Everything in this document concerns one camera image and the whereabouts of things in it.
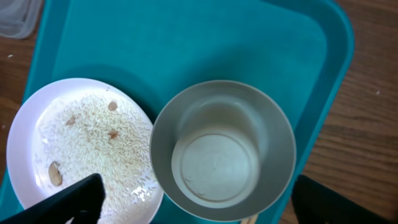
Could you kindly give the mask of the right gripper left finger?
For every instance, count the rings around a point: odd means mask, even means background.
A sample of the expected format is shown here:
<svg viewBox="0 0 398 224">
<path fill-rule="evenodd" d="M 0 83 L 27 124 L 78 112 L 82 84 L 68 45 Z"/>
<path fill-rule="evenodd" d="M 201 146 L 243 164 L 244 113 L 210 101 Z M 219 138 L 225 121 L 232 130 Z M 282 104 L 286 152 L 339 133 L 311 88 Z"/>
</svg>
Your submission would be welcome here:
<svg viewBox="0 0 398 224">
<path fill-rule="evenodd" d="M 91 174 L 1 224 L 97 224 L 106 193 L 99 174 Z"/>
</svg>

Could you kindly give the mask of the white paper cup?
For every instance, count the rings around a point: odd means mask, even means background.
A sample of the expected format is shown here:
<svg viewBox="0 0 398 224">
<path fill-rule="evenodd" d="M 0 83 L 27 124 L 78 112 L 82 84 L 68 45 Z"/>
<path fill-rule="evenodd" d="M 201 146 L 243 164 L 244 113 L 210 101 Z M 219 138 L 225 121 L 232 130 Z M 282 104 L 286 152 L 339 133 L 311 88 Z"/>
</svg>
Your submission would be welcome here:
<svg viewBox="0 0 398 224">
<path fill-rule="evenodd" d="M 221 95 L 194 103 L 178 128 L 172 173 L 183 194 L 209 208 L 226 208 L 254 190 L 260 173 L 254 110 Z"/>
</svg>

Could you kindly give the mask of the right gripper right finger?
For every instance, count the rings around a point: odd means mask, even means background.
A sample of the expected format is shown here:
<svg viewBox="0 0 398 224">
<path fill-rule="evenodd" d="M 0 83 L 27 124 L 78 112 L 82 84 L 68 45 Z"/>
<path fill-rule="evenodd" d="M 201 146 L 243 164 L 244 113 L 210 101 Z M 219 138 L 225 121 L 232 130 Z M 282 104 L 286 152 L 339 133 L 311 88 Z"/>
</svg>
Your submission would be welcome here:
<svg viewBox="0 0 398 224">
<path fill-rule="evenodd" d="M 291 198 L 300 224 L 391 224 L 389 220 L 305 175 L 297 177 Z"/>
</svg>

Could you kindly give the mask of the grey metal bowl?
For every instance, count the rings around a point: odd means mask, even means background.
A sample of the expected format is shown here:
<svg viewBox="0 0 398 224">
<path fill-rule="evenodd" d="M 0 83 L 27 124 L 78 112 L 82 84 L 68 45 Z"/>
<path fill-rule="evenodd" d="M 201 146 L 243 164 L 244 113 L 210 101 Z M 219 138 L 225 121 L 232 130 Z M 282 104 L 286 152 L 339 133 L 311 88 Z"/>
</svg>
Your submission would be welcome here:
<svg viewBox="0 0 398 224">
<path fill-rule="evenodd" d="M 254 110 L 255 124 L 261 129 L 258 138 L 263 142 L 259 148 L 261 167 L 258 182 L 247 198 L 230 207 L 209 208 L 193 202 L 179 189 L 172 173 L 172 154 L 189 107 L 221 95 L 243 100 Z M 164 193 L 182 210 L 216 222 L 239 221 L 275 204 L 292 179 L 296 157 L 294 131 L 279 105 L 257 88 L 229 80 L 203 82 L 181 91 L 159 113 L 150 137 L 151 163 Z"/>
</svg>

